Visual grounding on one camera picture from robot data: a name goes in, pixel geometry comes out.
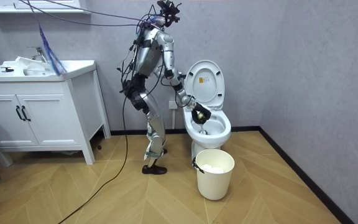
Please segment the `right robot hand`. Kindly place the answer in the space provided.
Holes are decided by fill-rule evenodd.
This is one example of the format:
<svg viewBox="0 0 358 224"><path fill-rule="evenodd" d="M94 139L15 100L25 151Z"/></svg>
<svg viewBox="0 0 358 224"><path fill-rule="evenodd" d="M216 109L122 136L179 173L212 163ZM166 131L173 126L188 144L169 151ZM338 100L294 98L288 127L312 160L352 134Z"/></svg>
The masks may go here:
<svg viewBox="0 0 358 224"><path fill-rule="evenodd" d="M191 111L191 116L196 124L205 124L210 119L211 112L203 105L196 103Z"/></svg>

